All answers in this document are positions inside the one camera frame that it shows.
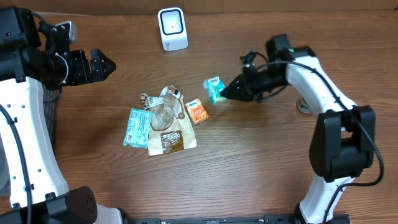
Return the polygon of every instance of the wooden tabletop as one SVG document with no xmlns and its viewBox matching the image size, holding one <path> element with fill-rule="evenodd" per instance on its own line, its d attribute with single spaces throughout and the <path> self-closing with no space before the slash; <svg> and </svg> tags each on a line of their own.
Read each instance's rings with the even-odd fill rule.
<svg viewBox="0 0 398 224">
<path fill-rule="evenodd" d="M 98 203 L 132 217 L 293 212 L 313 178 L 308 148 L 315 119 L 297 110 L 300 95 L 290 86 L 260 104 L 212 106 L 201 85 L 217 75 L 229 84 L 241 71 L 239 56 L 265 53 L 265 41 L 286 33 L 293 46 L 311 46 L 336 85 L 377 115 L 385 179 L 375 187 L 348 188 L 335 213 L 349 213 L 353 223 L 397 222 L 397 12 L 187 14 L 189 46 L 175 52 L 162 49 L 156 16 L 48 21 L 67 19 L 79 28 L 73 50 L 99 48 L 118 67 L 105 82 L 64 88 L 55 147 L 70 189 L 88 185 Z M 201 99 L 210 115 L 193 127 L 198 147 L 154 157 L 123 147 L 130 109 L 141 107 L 139 95 L 157 96 L 168 85 L 185 102 Z M 375 159 L 356 181 L 372 181 L 378 172 Z M 8 210 L 8 198 L 2 198 L 0 211 Z"/>
</svg>

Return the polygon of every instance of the orange snack package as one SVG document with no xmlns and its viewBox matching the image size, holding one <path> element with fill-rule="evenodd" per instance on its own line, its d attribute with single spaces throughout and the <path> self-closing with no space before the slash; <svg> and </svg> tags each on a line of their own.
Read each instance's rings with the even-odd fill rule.
<svg viewBox="0 0 398 224">
<path fill-rule="evenodd" d="M 186 103 L 185 106 L 187 107 L 189 116 L 191 117 L 194 125 L 204 122 L 209 118 L 209 115 L 199 99 L 195 99 L 189 103 Z"/>
</svg>

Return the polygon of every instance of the beige snack bag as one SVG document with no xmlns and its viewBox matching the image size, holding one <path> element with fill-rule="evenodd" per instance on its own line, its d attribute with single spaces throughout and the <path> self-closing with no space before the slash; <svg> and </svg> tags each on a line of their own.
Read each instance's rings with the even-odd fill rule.
<svg viewBox="0 0 398 224">
<path fill-rule="evenodd" d="M 148 140 L 149 155 L 196 147 L 195 132 L 183 108 L 183 95 L 174 86 L 168 86 L 159 97 L 163 98 L 164 103 L 149 108 L 153 112 Z"/>
</svg>

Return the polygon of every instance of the light blue snack package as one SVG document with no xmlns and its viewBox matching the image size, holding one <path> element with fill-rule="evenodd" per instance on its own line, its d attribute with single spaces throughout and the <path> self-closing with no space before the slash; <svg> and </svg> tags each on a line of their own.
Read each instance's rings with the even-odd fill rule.
<svg viewBox="0 0 398 224">
<path fill-rule="evenodd" d="M 219 77 L 205 80 L 203 82 L 203 87 L 209 94 L 209 98 L 213 105 L 226 101 L 226 98 L 220 95 L 220 92 L 225 89 L 225 86 Z"/>
<path fill-rule="evenodd" d="M 151 121 L 151 111 L 131 109 L 123 146 L 130 145 L 147 149 Z"/>
</svg>

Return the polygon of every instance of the food wrapper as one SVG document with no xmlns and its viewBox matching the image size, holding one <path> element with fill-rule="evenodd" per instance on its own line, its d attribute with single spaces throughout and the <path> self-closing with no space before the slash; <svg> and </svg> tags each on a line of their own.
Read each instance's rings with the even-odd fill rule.
<svg viewBox="0 0 398 224">
<path fill-rule="evenodd" d="M 224 102 L 227 99 L 222 97 L 220 92 L 225 89 L 223 81 L 219 77 L 210 78 L 203 82 L 203 87 L 209 94 L 209 98 L 213 105 Z"/>
<path fill-rule="evenodd" d="M 153 112 L 148 140 L 149 155 L 156 156 L 196 147 L 195 132 L 183 109 L 183 95 L 174 86 L 167 86 L 159 97 L 163 103 L 147 107 L 147 110 Z"/>
<path fill-rule="evenodd" d="M 209 118 L 205 107 L 202 105 L 199 99 L 195 99 L 189 103 L 186 103 L 185 106 L 187 107 L 189 116 L 191 117 L 194 125 L 204 122 Z"/>
<path fill-rule="evenodd" d="M 147 149 L 151 120 L 151 111 L 131 109 L 123 146 L 130 145 Z"/>
</svg>

